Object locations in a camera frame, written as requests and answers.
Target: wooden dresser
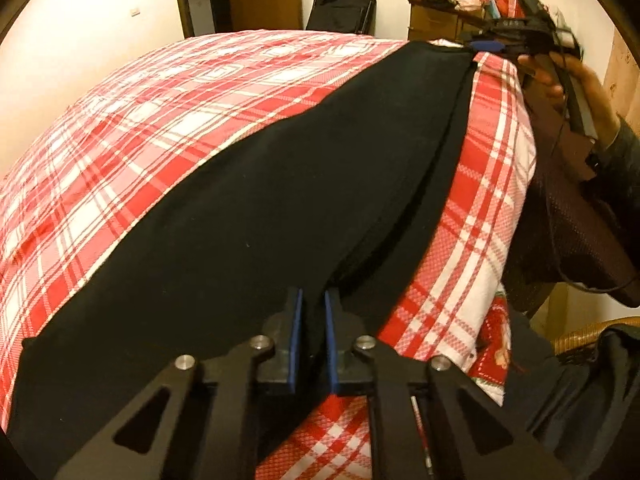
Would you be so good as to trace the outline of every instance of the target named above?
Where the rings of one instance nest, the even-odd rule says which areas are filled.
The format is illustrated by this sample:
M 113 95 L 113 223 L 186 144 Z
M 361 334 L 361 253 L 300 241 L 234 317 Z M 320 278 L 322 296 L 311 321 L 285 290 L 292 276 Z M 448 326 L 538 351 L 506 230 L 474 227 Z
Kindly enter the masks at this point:
M 434 9 L 423 0 L 409 0 L 409 3 L 411 18 L 407 39 L 410 41 L 431 41 L 440 38 L 457 41 L 462 32 L 478 31 L 478 20 L 481 20 L 484 15 L 482 10 L 465 12 L 464 10 Z

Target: bolt head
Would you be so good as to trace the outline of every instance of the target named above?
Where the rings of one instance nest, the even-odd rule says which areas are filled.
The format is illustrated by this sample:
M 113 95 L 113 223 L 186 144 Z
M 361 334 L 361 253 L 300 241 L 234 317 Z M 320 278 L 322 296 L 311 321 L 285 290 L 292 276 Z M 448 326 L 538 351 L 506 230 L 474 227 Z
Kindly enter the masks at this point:
M 360 350 L 371 350 L 376 346 L 376 338 L 370 335 L 361 335 L 356 339 L 356 348 Z
M 436 355 L 436 357 L 431 359 L 431 368 L 439 372 L 449 370 L 449 368 L 451 368 L 451 365 L 452 363 L 450 359 L 445 355 Z
M 175 367 L 182 371 L 190 370 L 195 364 L 196 358 L 188 354 L 181 355 L 175 360 Z
M 273 341 L 268 336 L 257 335 L 251 338 L 249 345 L 255 350 L 265 350 L 273 345 Z

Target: plaid fabric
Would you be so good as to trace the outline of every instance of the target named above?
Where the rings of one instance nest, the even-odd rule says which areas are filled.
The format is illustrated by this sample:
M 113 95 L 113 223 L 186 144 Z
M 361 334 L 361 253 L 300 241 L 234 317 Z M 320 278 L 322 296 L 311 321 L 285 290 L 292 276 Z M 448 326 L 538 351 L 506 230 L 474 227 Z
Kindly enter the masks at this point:
M 251 31 L 153 51 L 101 82 L 41 136 L 0 190 L 0 406 L 6 428 L 21 341 L 35 336 L 155 203 L 236 140 L 319 102 L 401 41 Z M 431 247 L 381 339 L 444 353 L 498 402 L 508 318 L 496 296 L 534 169 L 515 67 L 479 67 L 468 132 Z M 477 359 L 484 320 L 493 345 Z M 328 399 L 263 466 L 266 478 L 370 476 L 361 399 Z

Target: cable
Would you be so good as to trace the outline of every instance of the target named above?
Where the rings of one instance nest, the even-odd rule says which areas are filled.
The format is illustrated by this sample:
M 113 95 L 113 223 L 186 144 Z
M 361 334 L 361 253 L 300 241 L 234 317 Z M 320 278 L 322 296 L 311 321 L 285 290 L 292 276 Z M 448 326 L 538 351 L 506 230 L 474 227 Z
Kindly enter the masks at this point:
M 562 47 L 562 43 L 560 41 L 560 39 L 558 38 L 558 34 L 554 31 L 554 35 L 556 36 L 556 42 L 558 43 L 558 45 L 560 46 L 560 55 L 562 56 L 562 62 L 563 62 L 563 69 L 565 72 L 569 73 L 569 71 L 566 68 L 566 58 L 564 56 L 564 48 Z M 562 121 L 560 123 L 560 131 L 558 131 L 558 135 L 556 136 L 556 140 L 553 143 L 553 146 L 551 147 L 551 152 L 549 154 L 549 164 L 551 164 L 553 162 L 553 158 L 554 158 L 554 154 L 556 152 L 556 149 L 558 148 L 559 144 L 560 144 L 560 139 L 562 137 L 562 132 L 564 131 L 564 118 L 566 117 L 566 112 L 568 109 L 568 98 L 567 98 L 567 90 L 566 88 L 563 88 L 564 90 L 564 95 L 565 95 L 565 99 L 564 99 L 564 105 L 562 108 Z M 549 238 L 551 240 L 551 252 L 554 258 L 554 263 L 556 266 L 556 271 L 558 272 L 558 274 L 560 274 L 560 277 L 562 278 L 562 280 L 564 282 L 566 282 L 568 285 L 572 286 L 573 288 L 576 288 L 577 290 L 580 290 L 582 292 L 588 292 L 590 294 L 610 294 L 612 292 L 617 292 L 619 290 L 622 290 L 623 288 L 627 288 L 629 285 L 631 285 L 635 280 L 638 280 L 640 278 L 640 272 L 638 272 L 636 275 L 634 275 L 631 279 L 628 280 L 628 282 L 623 283 L 623 285 L 619 285 L 619 286 L 614 286 L 611 288 L 593 288 L 590 286 L 583 286 L 580 283 L 574 282 L 574 280 L 571 280 L 567 275 L 565 275 L 564 272 L 562 272 L 562 268 L 561 268 L 561 263 L 560 263 L 560 255 L 558 254 L 558 247 L 556 246 L 556 238 L 554 237 L 554 225 L 553 225 L 553 219 L 551 217 L 551 198 L 550 198 L 550 193 L 549 193 L 549 180 L 548 180 L 548 171 L 546 171 L 543 175 L 543 183 L 544 183 L 544 187 L 545 187 L 545 203 L 546 203 L 546 217 L 548 219 L 548 226 L 549 226 Z

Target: black suitcase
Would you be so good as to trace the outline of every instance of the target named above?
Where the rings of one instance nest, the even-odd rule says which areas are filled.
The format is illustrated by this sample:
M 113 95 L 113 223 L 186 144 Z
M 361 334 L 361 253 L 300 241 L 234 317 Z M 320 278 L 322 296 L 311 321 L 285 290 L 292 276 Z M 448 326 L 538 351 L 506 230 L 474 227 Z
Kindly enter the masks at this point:
M 370 34 L 376 0 L 314 0 L 306 30 Z

